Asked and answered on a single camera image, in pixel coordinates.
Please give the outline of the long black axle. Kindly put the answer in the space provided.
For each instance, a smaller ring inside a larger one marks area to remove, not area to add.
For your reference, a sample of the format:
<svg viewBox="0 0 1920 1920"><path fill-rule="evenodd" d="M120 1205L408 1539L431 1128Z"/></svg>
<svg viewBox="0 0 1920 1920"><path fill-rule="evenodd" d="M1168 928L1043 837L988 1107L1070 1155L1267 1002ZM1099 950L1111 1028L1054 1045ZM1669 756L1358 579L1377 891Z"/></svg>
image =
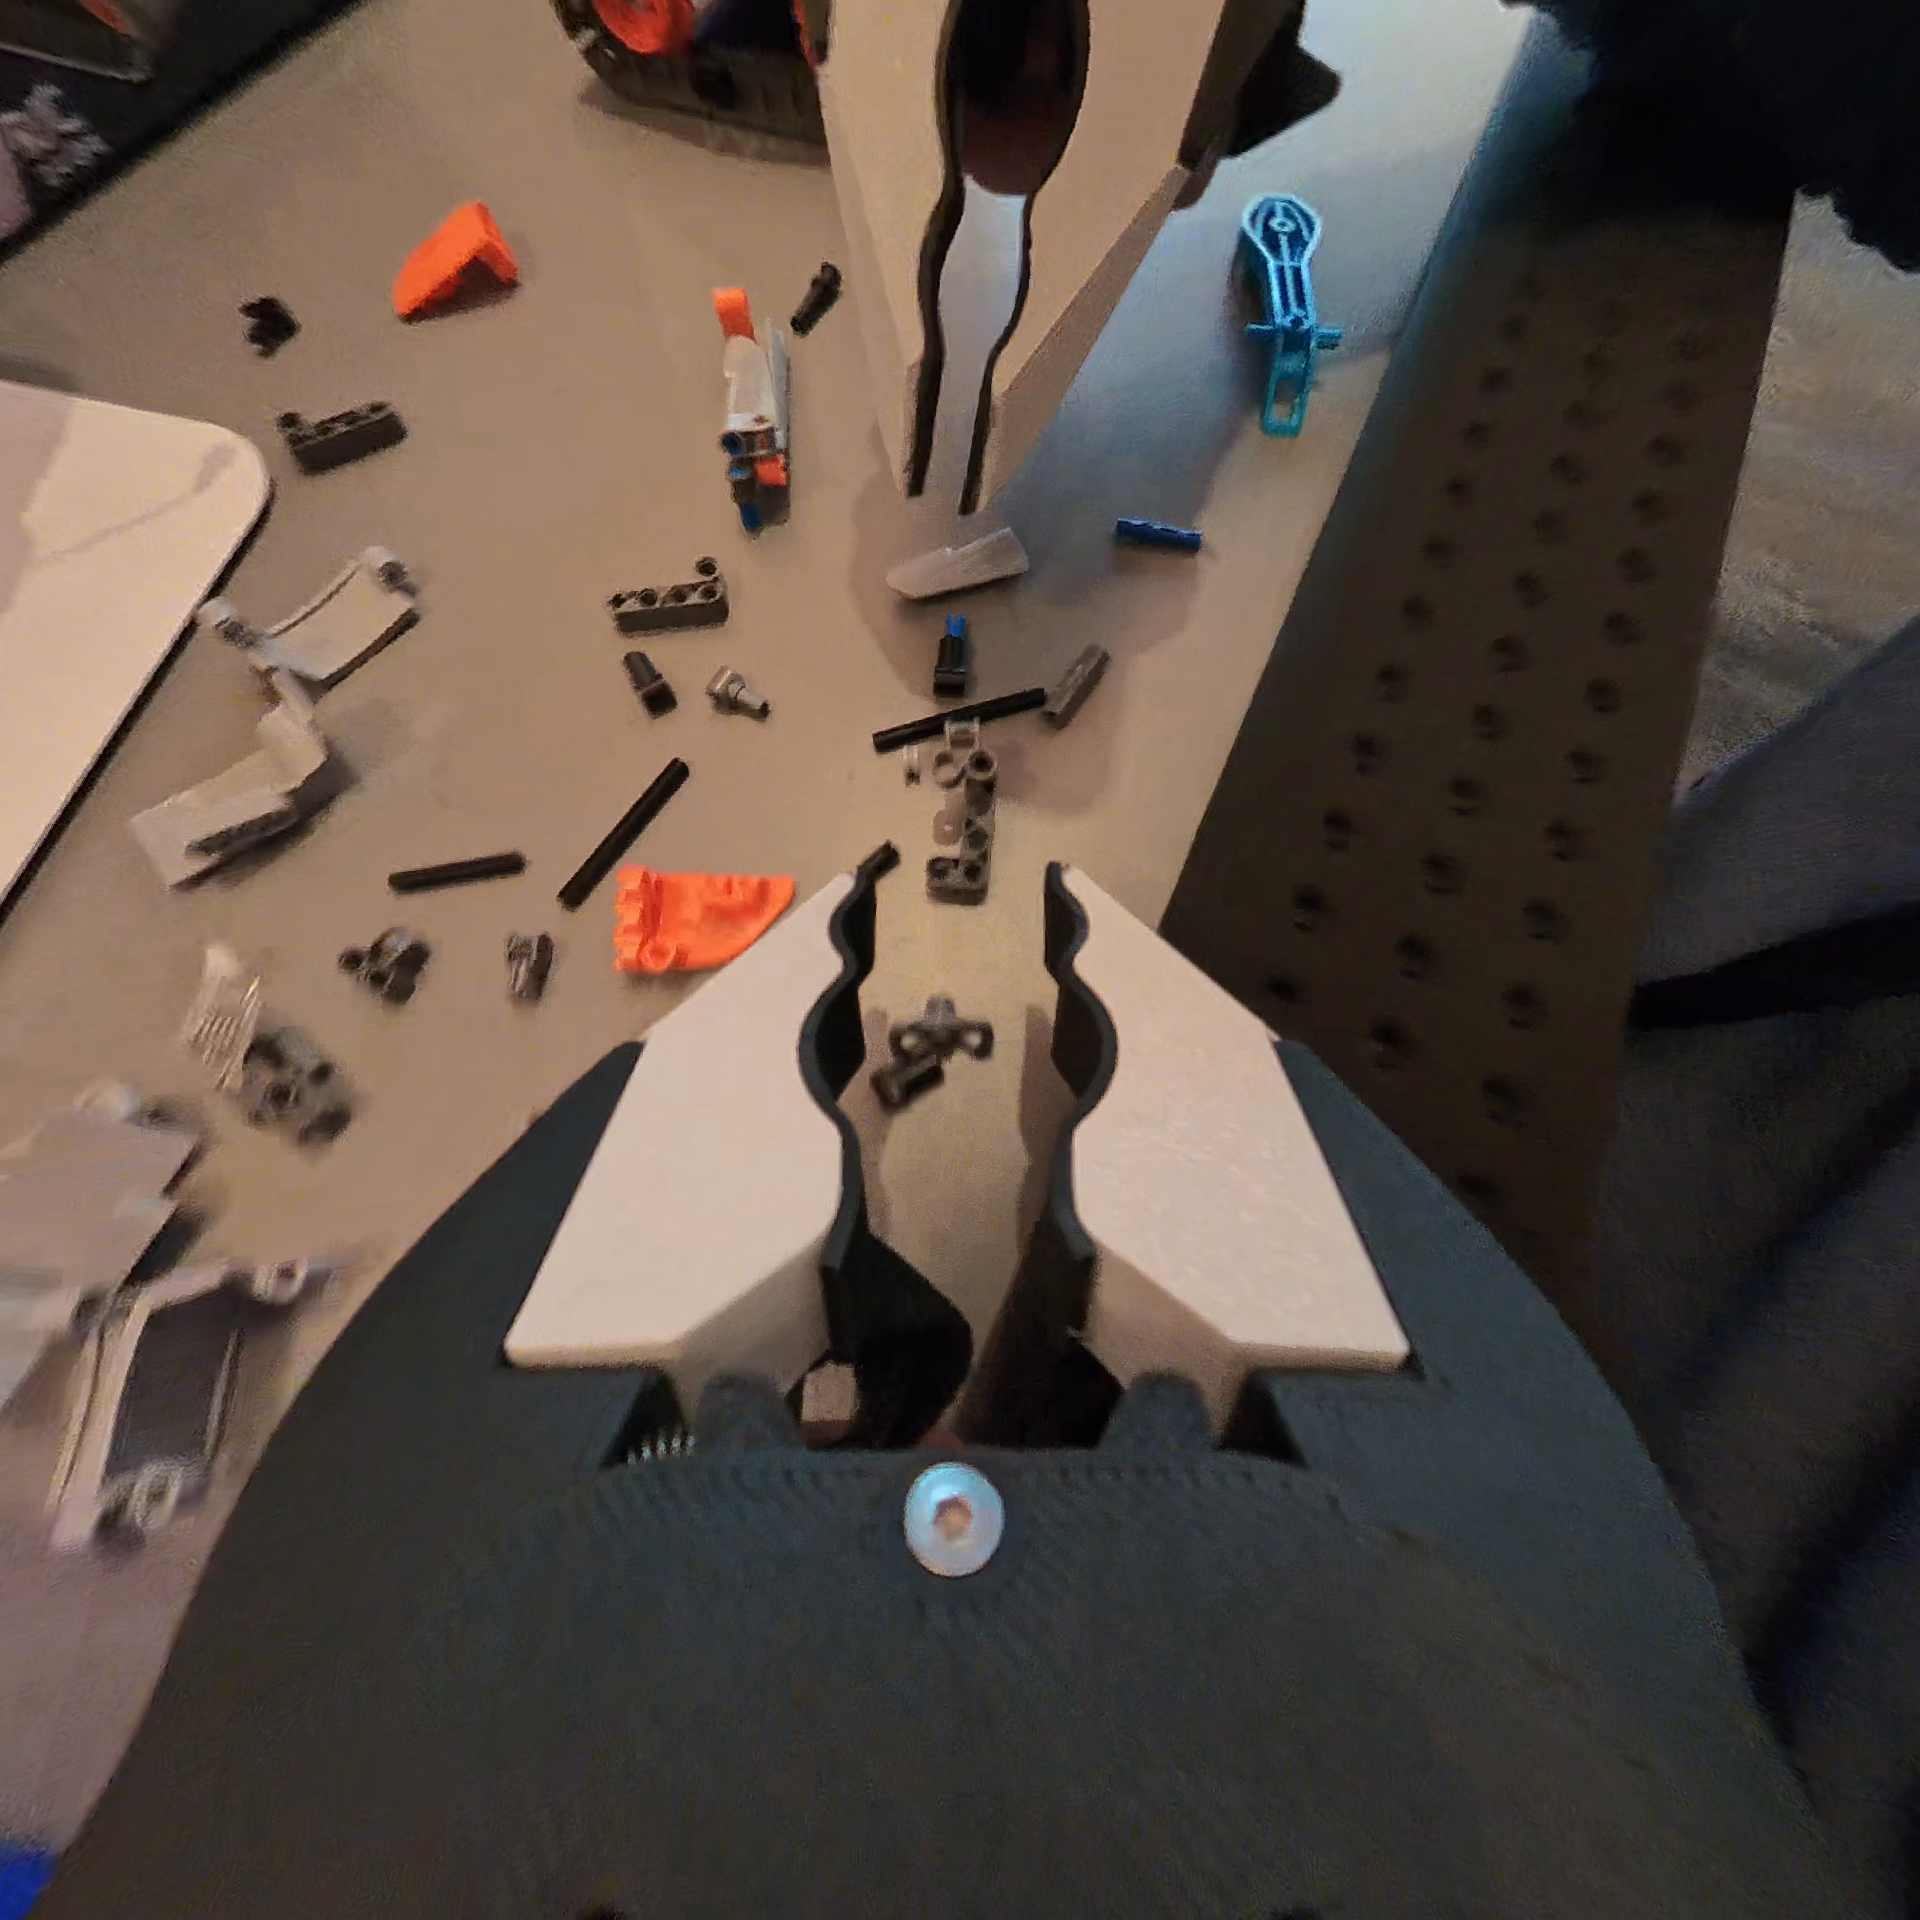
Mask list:
<svg viewBox="0 0 1920 1920"><path fill-rule="evenodd" d="M563 910L575 913L585 905L592 891L619 866L635 842L657 819L662 808L680 794L688 778L691 768L680 756L675 756L662 765L662 771L592 845L581 866L563 883L557 891L557 905Z"/></svg>

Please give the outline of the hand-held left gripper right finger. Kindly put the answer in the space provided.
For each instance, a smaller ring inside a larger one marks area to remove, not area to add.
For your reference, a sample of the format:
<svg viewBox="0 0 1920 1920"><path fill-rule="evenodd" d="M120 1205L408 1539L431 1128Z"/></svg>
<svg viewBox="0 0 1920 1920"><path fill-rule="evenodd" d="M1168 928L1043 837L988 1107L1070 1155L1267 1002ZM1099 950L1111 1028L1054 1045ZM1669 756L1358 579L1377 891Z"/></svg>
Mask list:
<svg viewBox="0 0 1920 1920"><path fill-rule="evenodd" d="M1045 881L1070 1328L1121 1387L1233 1410L1261 1371L1397 1373L1407 1336L1280 1038L1083 870Z"/></svg>

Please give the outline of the light grey bracket piece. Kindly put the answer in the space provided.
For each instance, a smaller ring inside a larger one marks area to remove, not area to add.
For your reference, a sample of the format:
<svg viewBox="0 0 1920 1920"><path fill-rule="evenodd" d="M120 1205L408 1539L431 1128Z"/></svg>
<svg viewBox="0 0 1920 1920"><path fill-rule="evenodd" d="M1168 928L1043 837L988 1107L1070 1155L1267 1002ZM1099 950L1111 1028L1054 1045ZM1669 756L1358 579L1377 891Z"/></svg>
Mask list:
<svg viewBox="0 0 1920 1920"><path fill-rule="evenodd" d="M277 625L259 627L221 600L207 600L189 625L246 660L259 676L291 674L308 689L334 689L419 625L411 570L391 548L364 548L313 600Z"/></svg>
<svg viewBox="0 0 1920 1920"><path fill-rule="evenodd" d="M345 776L297 674L267 676L256 747L224 772L142 809L127 825L167 890L191 885L308 820Z"/></svg>

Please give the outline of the grey axle connector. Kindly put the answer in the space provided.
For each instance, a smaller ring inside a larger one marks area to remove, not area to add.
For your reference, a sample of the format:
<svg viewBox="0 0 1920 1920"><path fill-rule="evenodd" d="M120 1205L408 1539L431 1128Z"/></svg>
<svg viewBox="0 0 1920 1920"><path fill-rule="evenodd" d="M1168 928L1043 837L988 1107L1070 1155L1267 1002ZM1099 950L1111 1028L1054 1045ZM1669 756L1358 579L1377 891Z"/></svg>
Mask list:
<svg viewBox="0 0 1920 1920"><path fill-rule="evenodd" d="M252 1125L300 1146L339 1138L351 1123L351 1099L339 1065L292 1026L253 1034L233 1097Z"/></svg>

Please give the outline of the white book stand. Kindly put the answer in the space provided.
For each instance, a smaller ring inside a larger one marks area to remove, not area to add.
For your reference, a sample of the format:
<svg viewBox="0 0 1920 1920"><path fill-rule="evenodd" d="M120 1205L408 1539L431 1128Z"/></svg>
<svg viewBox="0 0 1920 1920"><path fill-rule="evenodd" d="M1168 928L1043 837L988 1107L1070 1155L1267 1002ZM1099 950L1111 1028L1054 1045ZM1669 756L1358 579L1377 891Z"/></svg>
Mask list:
<svg viewBox="0 0 1920 1920"><path fill-rule="evenodd" d="M1 385L1 894L271 499L224 426Z"/></svg>

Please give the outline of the light grey long bar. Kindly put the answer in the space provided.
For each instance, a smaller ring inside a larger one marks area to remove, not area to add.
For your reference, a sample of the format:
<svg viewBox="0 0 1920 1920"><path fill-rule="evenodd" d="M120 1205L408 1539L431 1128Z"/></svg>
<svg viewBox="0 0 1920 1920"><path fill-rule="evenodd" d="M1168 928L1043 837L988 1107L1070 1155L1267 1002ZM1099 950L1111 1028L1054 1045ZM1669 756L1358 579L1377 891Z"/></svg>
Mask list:
<svg viewBox="0 0 1920 1920"><path fill-rule="evenodd" d="M1009 526L939 544L889 568L884 584L903 602L942 602L959 593L1015 581L1028 572L1028 555Z"/></svg>

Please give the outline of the light blue frame piece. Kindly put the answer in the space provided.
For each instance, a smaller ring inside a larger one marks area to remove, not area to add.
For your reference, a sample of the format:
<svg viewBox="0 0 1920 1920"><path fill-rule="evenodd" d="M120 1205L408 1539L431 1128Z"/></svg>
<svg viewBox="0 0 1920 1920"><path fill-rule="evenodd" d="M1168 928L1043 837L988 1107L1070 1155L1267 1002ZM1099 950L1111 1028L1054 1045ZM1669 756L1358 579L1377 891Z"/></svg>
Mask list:
<svg viewBox="0 0 1920 1920"><path fill-rule="evenodd" d="M1318 360L1342 329L1320 322L1311 257L1320 214L1296 197L1253 198L1238 217L1233 277L1245 302L1245 338L1263 354L1260 426L1269 438L1304 429Z"/></svg>

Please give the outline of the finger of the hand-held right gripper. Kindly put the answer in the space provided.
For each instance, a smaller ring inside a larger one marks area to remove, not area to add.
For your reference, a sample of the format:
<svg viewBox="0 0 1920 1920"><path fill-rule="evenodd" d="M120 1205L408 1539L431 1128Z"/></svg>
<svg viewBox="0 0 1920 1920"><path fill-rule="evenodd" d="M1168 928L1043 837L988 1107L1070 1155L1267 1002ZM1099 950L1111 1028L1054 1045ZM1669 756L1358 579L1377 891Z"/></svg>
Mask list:
<svg viewBox="0 0 1920 1920"><path fill-rule="evenodd" d="M825 131L879 444L920 497L943 381L939 282L961 217L951 2L837 2Z"/></svg>
<svg viewBox="0 0 1920 1920"><path fill-rule="evenodd" d="M989 505L1032 451L1180 198L1190 176L1185 129L1223 9L1067 6L1072 120L1023 197L1015 299L981 374L971 508Z"/></svg>

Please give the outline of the orange triangular panel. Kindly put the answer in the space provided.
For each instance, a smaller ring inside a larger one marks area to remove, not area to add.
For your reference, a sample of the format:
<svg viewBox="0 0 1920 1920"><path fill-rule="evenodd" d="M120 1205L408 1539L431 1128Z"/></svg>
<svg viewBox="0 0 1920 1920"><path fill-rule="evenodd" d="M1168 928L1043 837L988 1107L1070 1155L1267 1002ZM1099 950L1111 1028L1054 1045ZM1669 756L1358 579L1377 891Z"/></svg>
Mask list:
<svg viewBox="0 0 1920 1920"><path fill-rule="evenodd" d="M480 298L507 296L521 283L521 267L488 204L457 206L400 262L391 283L391 310L419 322Z"/></svg>
<svg viewBox="0 0 1920 1920"><path fill-rule="evenodd" d="M755 946L792 899L795 883L785 876L623 866L615 876L615 972L720 970Z"/></svg>

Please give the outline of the white orange assembled part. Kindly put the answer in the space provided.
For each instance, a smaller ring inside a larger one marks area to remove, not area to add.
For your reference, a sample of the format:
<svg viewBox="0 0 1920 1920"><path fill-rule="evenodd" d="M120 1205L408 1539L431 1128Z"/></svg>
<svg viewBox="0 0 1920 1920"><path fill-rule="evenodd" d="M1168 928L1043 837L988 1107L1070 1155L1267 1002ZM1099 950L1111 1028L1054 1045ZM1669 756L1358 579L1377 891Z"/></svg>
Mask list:
<svg viewBox="0 0 1920 1920"><path fill-rule="evenodd" d="M715 285L710 306L721 329L724 408L718 446L726 489L747 536L785 517L791 494L791 353L785 332L759 325L747 292Z"/></svg>

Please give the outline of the dark grey bent beam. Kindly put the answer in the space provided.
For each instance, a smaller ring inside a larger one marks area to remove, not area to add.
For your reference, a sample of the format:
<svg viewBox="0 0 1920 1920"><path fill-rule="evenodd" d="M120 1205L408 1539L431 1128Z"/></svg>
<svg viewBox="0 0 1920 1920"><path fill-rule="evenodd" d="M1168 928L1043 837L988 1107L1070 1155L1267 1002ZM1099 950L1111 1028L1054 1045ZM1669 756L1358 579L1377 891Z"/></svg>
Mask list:
<svg viewBox="0 0 1920 1920"><path fill-rule="evenodd" d="M697 558L685 581L615 593L608 614L619 634L683 634L729 622L729 584L715 558Z"/></svg>

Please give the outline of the clear plastic piece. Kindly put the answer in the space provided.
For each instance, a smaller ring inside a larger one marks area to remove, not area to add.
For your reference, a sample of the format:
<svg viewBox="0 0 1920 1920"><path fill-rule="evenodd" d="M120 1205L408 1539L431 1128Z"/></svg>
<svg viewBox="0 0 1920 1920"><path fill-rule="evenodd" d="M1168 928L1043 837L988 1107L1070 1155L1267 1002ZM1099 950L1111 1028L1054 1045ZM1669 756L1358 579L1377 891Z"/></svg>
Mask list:
<svg viewBox="0 0 1920 1920"><path fill-rule="evenodd" d="M237 1088L260 1022L260 978L227 945L207 945L199 990L181 1026L181 1045L221 1093Z"/></svg>

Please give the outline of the dark grey short beam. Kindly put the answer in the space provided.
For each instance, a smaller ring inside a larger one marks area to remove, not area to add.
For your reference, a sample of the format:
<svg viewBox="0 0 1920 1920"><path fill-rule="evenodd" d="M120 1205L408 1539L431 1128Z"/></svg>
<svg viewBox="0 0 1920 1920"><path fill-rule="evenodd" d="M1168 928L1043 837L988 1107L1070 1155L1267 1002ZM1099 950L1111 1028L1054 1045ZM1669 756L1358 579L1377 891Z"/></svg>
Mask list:
<svg viewBox="0 0 1920 1920"><path fill-rule="evenodd" d="M295 467L308 476L359 464L408 437L405 418L387 400L364 400L318 418L283 412L275 426Z"/></svg>

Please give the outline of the black orange tracked robot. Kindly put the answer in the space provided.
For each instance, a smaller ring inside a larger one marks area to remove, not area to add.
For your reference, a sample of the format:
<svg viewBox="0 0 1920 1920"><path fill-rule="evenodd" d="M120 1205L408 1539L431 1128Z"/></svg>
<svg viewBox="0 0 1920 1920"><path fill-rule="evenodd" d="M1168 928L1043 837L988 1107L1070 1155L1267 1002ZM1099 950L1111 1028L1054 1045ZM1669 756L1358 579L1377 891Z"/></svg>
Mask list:
<svg viewBox="0 0 1920 1920"><path fill-rule="evenodd" d="M550 12L629 108L825 147L817 66L832 2L553 2Z"/></svg>

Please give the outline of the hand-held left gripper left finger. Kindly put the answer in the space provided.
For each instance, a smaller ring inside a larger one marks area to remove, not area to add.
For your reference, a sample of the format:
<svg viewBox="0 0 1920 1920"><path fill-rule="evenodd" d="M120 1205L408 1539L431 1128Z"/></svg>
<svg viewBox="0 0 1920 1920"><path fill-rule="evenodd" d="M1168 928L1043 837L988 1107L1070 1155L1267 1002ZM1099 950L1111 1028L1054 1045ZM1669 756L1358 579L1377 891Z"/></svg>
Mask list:
<svg viewBox="0 0 1920 1920"><path fill-rule="evenodd" d="M680 1400L776 1389L827 1353L821 1258L844 1129L801 1028L844 980L835 878L643 1038L629 1083L505 1336L518 1369L654 1368Z"/></svg>

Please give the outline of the medium black axle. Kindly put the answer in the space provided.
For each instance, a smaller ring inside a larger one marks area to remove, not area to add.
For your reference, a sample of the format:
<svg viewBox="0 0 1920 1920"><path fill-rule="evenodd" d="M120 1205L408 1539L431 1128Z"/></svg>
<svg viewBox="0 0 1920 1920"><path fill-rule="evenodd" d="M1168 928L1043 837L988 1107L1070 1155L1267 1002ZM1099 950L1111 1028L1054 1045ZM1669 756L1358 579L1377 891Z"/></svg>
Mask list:
<svg viewBox="0 0 1920 1920"><path fill-rule="evenodd" d="M871 745L875 755L901 752L932 739L943 739L948 729L985 726L999 723L1001 717L1043 710L1047 702L1047 689L1020 689L1001 693L999 698L929 710L901 724L883 726L871 736Z"/></svg>

